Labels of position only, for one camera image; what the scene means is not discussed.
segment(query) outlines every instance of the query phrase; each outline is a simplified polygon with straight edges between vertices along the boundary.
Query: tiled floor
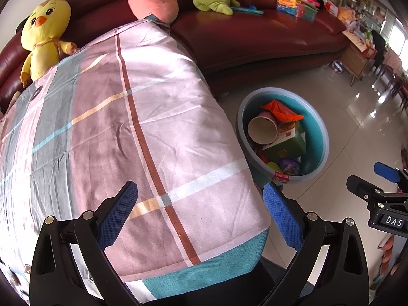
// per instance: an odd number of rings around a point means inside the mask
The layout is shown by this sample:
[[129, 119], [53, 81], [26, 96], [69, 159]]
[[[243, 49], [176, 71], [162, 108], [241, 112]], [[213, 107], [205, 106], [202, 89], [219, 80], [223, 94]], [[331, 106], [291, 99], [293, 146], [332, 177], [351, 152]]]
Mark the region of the tiled floor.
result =
[[[377, 249], [385, 233], [369, 228], [366, 202], [346, 189], [351, 174], [360, 176], [385, 191], [395, 191], [395, 184], [374, 174], [381, 161], [402, 167], [401, 146], [408, 143], [408, 117], [401, 112], [401, 99], [391, 100], [382, 80], [365, 77], [349, 86], [350, 75], [334, 73], [330, 68], [273, 78], [245, 89], [231, 92], [222, 104], [232, 125], [238, 107], [248, 93], [261, 87], [281, 87], [306, 99], [322, 117], [330, 138], [330, 153], [323, 171], [301, 184], [284, 186], [285, 196], [296, 199], [305, 212], [314, 211], [324, 220], [341, 222], [345, 217], [356, 221], [366, 252], [370, 277], [377, 272], [382, 252]], [[315, 283], [327, 253], [324, 247], [309, 278]], [[264, 256], [282, 266], [289, 265], [294, 249], [286, 246], [272, 221]]]

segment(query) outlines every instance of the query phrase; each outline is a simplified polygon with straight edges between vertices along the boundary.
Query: blue gripper pad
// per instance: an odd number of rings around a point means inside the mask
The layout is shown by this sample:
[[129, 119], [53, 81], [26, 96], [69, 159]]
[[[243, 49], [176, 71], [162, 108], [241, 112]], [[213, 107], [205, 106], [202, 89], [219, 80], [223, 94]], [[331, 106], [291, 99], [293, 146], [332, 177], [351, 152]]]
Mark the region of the blue gripper pad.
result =
[[265, 185], [263, 195], [264, 202], [285, 239], [286, 245], [299, 252], [303, 245], [302, 228], [285, 200], [269, 183]]
[[137, 185], [130, 183], [99, 226], [98, 244], [102, 251], [113, 245], [137, 201]]
[[401, 180], [398, 170], [395, 170], [394, 168], [391, 168], [381, 162], [377, 162], [374, 165], [374, 172], [393, 183], [398, 183]]

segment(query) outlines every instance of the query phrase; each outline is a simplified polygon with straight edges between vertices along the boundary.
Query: cabinet leg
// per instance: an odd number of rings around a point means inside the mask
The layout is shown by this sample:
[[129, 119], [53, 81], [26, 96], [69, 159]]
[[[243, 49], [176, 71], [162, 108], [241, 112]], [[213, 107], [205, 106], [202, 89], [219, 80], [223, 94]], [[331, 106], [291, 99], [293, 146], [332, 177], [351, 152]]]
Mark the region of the cabinet leg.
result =
[[351, 82], [350, 82], [351, 87], [353, 86], [355, 79], [356, 79], [356, 76], [352, 75]]

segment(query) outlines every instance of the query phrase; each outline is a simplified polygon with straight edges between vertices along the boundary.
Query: bucket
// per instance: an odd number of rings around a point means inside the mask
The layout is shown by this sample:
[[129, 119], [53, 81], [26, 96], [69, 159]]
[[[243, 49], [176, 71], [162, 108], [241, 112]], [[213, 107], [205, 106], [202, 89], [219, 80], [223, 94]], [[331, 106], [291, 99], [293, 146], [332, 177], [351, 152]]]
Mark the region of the bucket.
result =
[[287, 183], [300, 183], [317, 176], [322, 171], [329, 155], [329, 136], [326, 126], [317, 111], [306, 100], [281, 88], [266, 87], [253, 91], [239, 107], [236, 131], [252, 177], [261, 188], [271, 180], [277, 180], [276, 172], [256, 155], [246, 135], [250, 120], [262, 112], [262, 105], [274, 99], [285, 104], [296, 114], [304, 116], [300, 124], [305, 130], [306, 154], [301, 157], [299, 175], [289, 176]]

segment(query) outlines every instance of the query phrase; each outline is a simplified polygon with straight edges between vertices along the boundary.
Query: wooden side table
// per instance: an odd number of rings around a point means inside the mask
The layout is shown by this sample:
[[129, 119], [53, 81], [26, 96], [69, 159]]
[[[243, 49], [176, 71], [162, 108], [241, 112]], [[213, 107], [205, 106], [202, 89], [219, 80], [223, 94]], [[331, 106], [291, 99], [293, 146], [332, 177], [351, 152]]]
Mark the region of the wooden side table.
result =
[[350, 86], [353, 86], [356, 78], [363, 78], [374, 65], [374, 60], [363, 57], [355, 45], [350, 45], [344, 50], [340, 59], [346, 70], [351, 73]]

